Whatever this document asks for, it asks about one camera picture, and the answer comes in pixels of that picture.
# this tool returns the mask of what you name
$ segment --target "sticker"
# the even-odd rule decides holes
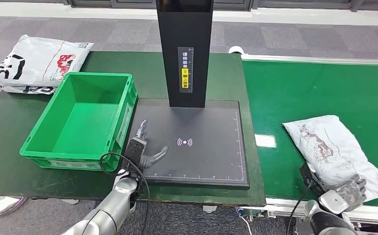
[[[61,76],[58,78],[59,81],[64,79],[65,74],[69,71],[75,57],[76,55],[61,55],[59,57],[59,60],[56,62],[58,68],[61,70]]]
[[[67,162],[67,161],[57,161],[48,160],[48,162],[53,166],[60,167],[70,167],[70,168],[87,168],[87,169],[99,169],[99,163],[79,163],[79,162]]]
[[[121,123],[120,130],[118,131],[117,138],[115,139],[117,141],[117,143],[120,145],[121,148],[123,147],[125,134],[126,134],[127,128],[128,128],[128,125],[126,125],[126,123],[129,123],[129,121],[131,119],[131,112],[132,112],[131,105],[129,103],[127,103],[127,106],[126,106],[125,112],[124,112],[123,121]]]
[[[189,69],[181,69],[181,87],[189,88]]]
[[[179,91],[193,92],[193,47],[178,47]]]

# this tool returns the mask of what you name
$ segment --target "green table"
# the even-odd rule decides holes
[[[82,71],[131,73],[139,97],[166,98],[161,53],[91,52]],[[241,58],[211,54],[207,99],[238,100],[244,130],[250,189],[150,186],[154,201],[264,205],[263,181],[253,135]],[[0,195],[60,199],[102,199],[114,178],[103,172],[42,169],[19,149],[50,97],[0,93]]]

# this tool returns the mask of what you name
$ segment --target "robotic arm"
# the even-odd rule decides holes
[[[165,146],[154,156],[144,154],[147,145],[144,139],[146,124],[147,120],[141,123],[124,154],[138,166],[141,172],[160,161],[168,150]],[[138,171],[130,163],[123,166],[126,171],[108,196],[97,208],[62,235],[114,235],[119,231],[128,215],[135,211],[135,201],[141,185],[141,175]]]
[[[307,163],[300,167],[300,173],[304,184],[318,196],[318,202],[310,200],[304,207],[314,235],[356,235],[350,219],[343,212],[363,204],[366,181],[355,175],[341,184],[328,186],[318,179]]]

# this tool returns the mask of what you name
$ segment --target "white plastic bag on conveyor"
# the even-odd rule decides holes
[[[336,185],[358,174],[367,182],[365,202],[378,198],[378,169],[368,162],[354,135],[337,116],[283,125],[323,183]]]

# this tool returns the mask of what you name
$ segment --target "green plastic crate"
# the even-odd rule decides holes
[[[121,153],[136,100],[131,74],[70,72],[20,154],[43,168],[100,171],[102,154]],[[103,165],[113,171],[118,162],[109,156]]]

